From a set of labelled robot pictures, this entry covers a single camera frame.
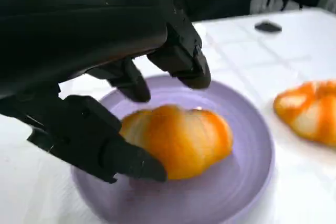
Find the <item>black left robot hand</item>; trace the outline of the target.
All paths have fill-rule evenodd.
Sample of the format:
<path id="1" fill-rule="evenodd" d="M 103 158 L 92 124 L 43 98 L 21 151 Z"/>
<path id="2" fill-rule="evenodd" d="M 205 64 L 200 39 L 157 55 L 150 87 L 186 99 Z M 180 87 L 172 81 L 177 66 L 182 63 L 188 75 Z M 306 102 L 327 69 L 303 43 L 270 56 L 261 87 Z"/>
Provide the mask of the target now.
<path id="1" fill-rule="evenodd" d="M 105 182 L 117 173 L 163 182 L 160 162 L 127 143 L 102 104 L 59 97 L 60 83 L 87 73 L 148 102 L 132 61 L 142 55 L 190 88 L 211 82 L 201 38 L 173 0 L 1 0 L 1 114 L 31 126 L 37 147 Z"/>

